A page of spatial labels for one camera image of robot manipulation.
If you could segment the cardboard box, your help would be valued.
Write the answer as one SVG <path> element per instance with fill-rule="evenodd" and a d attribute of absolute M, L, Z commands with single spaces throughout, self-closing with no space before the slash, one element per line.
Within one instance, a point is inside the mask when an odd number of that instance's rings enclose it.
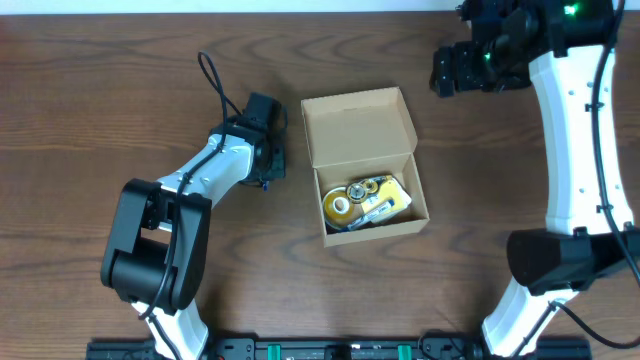
<path fill-rule="evenodd" d="M 333 95 L 301 102 L 325 247 L 420 232 L 429 214 L 414 151 L 417 134 L 399 88 Z M 381 224 L 341 232 L 325 221 L 323 198 L 365 177 L 391 175 L 411 197 Z"/>

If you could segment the yellow black correction tape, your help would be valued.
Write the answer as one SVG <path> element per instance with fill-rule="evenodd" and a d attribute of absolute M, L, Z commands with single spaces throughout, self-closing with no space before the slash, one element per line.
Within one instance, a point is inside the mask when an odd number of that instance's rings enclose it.
<path fill-rule="evenodd" d="M 347 185 L 345 193 L 347 198 L 354 204 L 361 204 L 365 201 L 372 201 L 376 198 L 382 201 L 390 198 L 382 188 L 388 190 L 396 179 L 391 175 L 374 176 L 356 180 Z"/>

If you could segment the yellow sticky note pad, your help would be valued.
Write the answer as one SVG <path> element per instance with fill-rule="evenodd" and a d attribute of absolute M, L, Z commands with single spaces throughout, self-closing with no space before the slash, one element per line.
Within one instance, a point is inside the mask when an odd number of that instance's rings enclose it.
<path fill-rule="evenodd" d="M 393 201 L 393 206 L 371 220 L 373 224 L 381 224 L 409 207 L 412 198 L 391 175 L 365 179 L 361 182 L 367 191 L 366 199 L 361 203 L 364 213 L 368 213 L 387 200 Z"/>

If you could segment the blue white marker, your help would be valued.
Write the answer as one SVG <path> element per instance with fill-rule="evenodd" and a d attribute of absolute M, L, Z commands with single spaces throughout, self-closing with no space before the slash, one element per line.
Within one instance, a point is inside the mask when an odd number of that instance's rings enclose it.
<path fill-rule="evenodd" d="M 361 216 L 348 223 L 345 227 L 346 231 L 358 230 L 369 223 L 380 223 L 406 209 L 403 204 L 396 203 L 393 198 L 374 202 L 373 204 L 365 201 L 359 207 L 362 211 Z"/>

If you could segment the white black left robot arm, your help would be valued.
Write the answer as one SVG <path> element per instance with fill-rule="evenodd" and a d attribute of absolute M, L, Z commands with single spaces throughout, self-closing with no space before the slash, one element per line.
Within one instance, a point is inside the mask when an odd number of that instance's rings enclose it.
<path fill-rule="evenodd" d="M 195 295 L 204 274 L 212 209 L 237 183 L 267 187 L 285 176 L 285 135 L 284 129 L 265 125 L 220 125 L 172 174 L 156 181 L 133 178 L 124 185 L 100 279 L 147 323 L 159 355 L 204 355 L 209 329 Z"/>

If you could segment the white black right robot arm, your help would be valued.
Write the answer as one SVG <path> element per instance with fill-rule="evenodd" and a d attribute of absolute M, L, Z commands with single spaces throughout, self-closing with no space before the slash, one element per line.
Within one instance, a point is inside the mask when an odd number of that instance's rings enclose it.
<path fill-rule="evenodd" d="M 612 0 L 465 0 L 467 41 L 438 49 L 440 97 L 533 87 L 543 121 L 548 205 L 541 229 L 507 240 L 510 282 L 464 359 L 585 359 L 584 340 L 546 340 L 545 327 L 592 284 L 637 272 L 639 230 L 626 199 L 614 129 L 615 45 L 625 5 Z"/>

